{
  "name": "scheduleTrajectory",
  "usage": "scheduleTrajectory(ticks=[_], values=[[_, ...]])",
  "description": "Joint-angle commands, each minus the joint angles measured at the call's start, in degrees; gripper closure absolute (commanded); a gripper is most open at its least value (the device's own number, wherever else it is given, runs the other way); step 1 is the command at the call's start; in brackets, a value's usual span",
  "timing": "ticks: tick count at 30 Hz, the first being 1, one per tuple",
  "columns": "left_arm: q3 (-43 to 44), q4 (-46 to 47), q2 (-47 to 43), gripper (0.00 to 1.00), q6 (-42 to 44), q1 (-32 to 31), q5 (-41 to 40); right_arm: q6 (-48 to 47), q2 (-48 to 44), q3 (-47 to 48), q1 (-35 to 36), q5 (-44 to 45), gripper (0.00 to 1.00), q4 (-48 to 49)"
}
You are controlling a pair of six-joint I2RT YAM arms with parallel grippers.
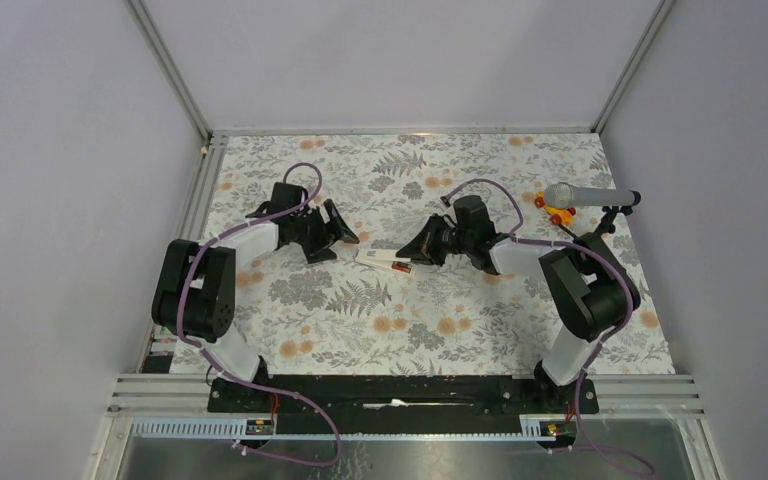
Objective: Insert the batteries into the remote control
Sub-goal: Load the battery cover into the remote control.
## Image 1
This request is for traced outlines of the white remote battery cover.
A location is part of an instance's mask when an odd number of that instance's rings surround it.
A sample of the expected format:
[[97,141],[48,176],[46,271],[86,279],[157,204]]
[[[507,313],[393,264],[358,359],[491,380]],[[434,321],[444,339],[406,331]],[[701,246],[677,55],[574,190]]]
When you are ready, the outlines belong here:
[[393,249],[359,249],[355,259],[358,261],[392,262],[397,261],[399,256],[397,250]]

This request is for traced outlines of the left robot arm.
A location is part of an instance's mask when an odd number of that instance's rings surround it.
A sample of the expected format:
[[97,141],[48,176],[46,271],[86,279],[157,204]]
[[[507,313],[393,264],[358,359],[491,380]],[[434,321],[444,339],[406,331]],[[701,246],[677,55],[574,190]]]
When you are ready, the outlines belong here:
[[257,375],[260,356],[232,326],[238,268],[289,244],[316,264],[335,259],[333,244],[359,241],[332,200],[309,207],[311,197],[302,186],[277,182],[270,199],[243,224],[202,243],[176,239],[165,253],[153,322],[195,347],[223,379],[235,381],[232,398],[248,411],[267,404],[271,387]]

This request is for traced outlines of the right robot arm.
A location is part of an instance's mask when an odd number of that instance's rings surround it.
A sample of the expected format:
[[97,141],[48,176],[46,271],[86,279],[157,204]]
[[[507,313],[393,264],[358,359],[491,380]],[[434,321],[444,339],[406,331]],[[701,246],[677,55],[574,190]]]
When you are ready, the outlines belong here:
[[602,235],[589,232],[571,242],[516,238],[497,231],[477,195],[451,203],[450,214],[433,214],[396,253],[415,264],[442,266],[464,255],[489,275],[540,276],[548,286],[562,327],[535,373],[535,402],[557,412],[573,398],[572,383],[595,360],[604,341],[617,334],[640,307],[635,283]]

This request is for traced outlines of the white remote control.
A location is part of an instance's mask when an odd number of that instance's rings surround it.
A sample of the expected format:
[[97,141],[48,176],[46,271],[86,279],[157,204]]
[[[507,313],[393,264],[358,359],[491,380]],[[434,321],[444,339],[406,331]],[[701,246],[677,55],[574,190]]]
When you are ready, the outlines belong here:
[[355,259],[355,261],[356,261],[357,263],[359,263],[359,264],[362,264],[362,265],[365,265],[365,266],[368,266],[368,267],[372,267],[372,268],[376,268],[376,269],[380,269],[380,270],[386,270],[386,271],[388,271],[388,272],[391,272],[391,273],[396,273],[396,274],[400,274],[400,275],[412,276],[412,275],[414,274],[414,266],[412,265],[411,261],[410,261],[408,258],[402,258],[402,257],[399,257],[399,259],[398,259],[397,261],[398,261],[398,262],[409,263],[409,264],[412,266],[412,268],[413,268],[413,273],[412,273],[412,274],[410,274],[410,275],[408,275],[408,274],[404,274],[404,273],[401,273],[401,272],[398,272],[398,271],[395,271],[395,270],[393,270],[393,269],[391,268],[391,264],[392,264],[394,261],[392,261],[392,262],[390,262],[390,261],[386,261],[386,262],[375,262],[375,261],[358,261],[358,260],[356,260],[356,259]]

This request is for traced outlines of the red orange battery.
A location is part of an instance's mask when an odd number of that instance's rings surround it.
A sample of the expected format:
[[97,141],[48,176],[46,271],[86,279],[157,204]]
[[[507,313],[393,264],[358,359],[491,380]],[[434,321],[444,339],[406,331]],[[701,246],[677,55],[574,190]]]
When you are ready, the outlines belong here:
[[391,268],[395,271],[408,274],[408,275],[413,273],[413,268],[409,263],[394,261],[391,264]]

